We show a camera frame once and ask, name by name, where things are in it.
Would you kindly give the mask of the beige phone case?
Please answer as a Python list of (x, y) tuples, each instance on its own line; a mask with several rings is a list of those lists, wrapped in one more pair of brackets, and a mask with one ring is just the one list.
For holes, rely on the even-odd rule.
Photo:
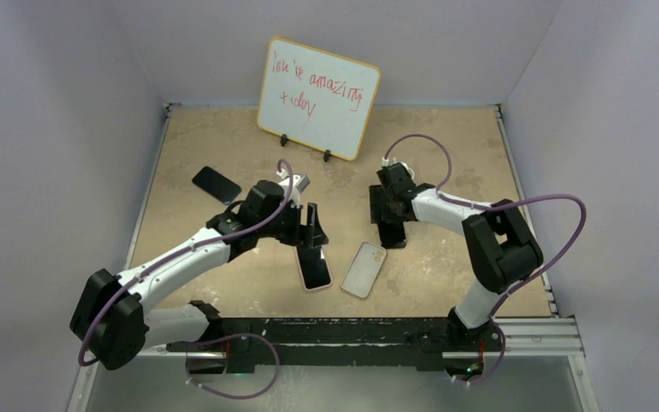
[(366, 299), (386, 257), (387, 251), (382, 246), (367, 241), (361, 242), (342, 279), (340, 288), (355, 297)]

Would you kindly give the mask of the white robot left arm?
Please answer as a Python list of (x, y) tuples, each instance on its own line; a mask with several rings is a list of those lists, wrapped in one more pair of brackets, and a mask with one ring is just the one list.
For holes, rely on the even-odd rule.
[(238, 203), (237, 211), (214, 216), (182, 244), (116, 275), (94, 272), (70, 320), (81, 340), (80, 366), (102, 364), (115, 370), (131, 361), (155, 328), (146, 321), (158, 303), (199, 275), (227, 264), (270, 238), (292, 247), (318, 248), (329, 239), (317, 205), (299, 197), (310, 184), (304, 174), (283, 174), (281, 182), (261, 180)]

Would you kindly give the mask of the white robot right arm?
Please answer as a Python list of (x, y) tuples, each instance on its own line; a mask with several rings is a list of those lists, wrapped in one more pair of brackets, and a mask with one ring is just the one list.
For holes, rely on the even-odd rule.
[(501, 298), (541, 267), (543, 254), (527, 222), (509, 199), (478, 203), (417, 184), (399, 161), (383, 160), (378, 179), (369, 188), (370, 216), (382, 247), (405, 247), (407, 222), (429, 223), (463, 236), (475, 281), (450, 310), (447, 336), (454, 347), (470, 348)]

